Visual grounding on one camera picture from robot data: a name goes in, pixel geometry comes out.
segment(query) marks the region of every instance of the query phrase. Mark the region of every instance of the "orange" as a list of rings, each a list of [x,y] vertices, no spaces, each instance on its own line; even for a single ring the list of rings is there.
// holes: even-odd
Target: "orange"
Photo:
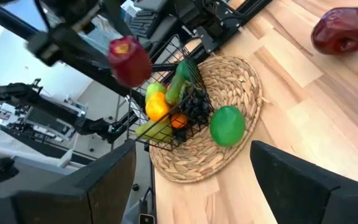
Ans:
[[[169,110],[170,107],[165,102],[165,95],[162,92],[156,92],[151,95],[146,103],[146,113],[152,121],[158,121],[166,115]]]
[[[171,117],[171,125],[174,128],[183,128],[187,124],[187,117],[184,114],[177,113]]]

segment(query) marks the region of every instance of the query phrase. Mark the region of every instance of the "red fruit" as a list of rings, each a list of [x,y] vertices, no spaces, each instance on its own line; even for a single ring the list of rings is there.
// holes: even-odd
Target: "red fruit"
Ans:
[[[311,40],[322,54],[358,51],[358,7],[338,7],[328,11],[314,27]]]
[[[141,86],[151,76],[149,55],[135,37],[112,40],[108,58],[113,75],[124,86]]]

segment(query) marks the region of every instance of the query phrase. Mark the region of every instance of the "red apple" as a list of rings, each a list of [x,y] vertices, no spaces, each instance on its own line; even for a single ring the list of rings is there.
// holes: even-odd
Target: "red apple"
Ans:
[[[151,76],[149,54],[135,37],[112,40],[108,58],[113,75],[124,86],[141,86]]]
[[[314,27],[311,40],[322,54],[358,51],[358,7],[338,7],[328,11]]]

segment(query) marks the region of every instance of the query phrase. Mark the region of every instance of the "woven placemat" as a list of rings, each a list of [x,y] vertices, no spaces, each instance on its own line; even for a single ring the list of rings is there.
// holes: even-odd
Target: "woven placemat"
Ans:
[[[199,65],[215,110],[236,106],[246,119],[247,130],[233,147],[218,146],[209,127],[195,134],[172,151],[150,147],[153,165],[166,179],[191,183],[217,173],[245,148],[263,103],[262,85],[256,71],[243,59],[213,57]]]

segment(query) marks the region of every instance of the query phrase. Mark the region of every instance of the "green fruit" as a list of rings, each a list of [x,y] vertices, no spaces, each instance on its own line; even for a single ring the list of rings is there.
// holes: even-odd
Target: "green fruit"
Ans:
[[[190,74],[189,74],[188,64],[186,61],[181,61],[177,66],[177,70],[175,74],[180,74],[186,81],[191,82]]]
[[[153,140],[154,142],[170,142],[172,139],[172,127],[169,119],[165,121],[158,122],[154,127],[148,130],[153,124],[154,121],[150,120],[142,126],[138,127],[135,131],[136,135],[143,140]]]
[[[171,86],[167,93],[165,94],[165,101],[170,105],[175,105],[178,103],[179,94],[182,85],[185,83],[185,79],[180,73],[176,73],[172,78]]]
[[[156,92],[166,93],[167,89],[161,83],[151,83],[146,89],[146,102],[148,102],[150,96]]]
[[[209,131],[220,146],[231,147],[237,144],[245,130],[244,115],[235,106],[223,106],[212,115]]]

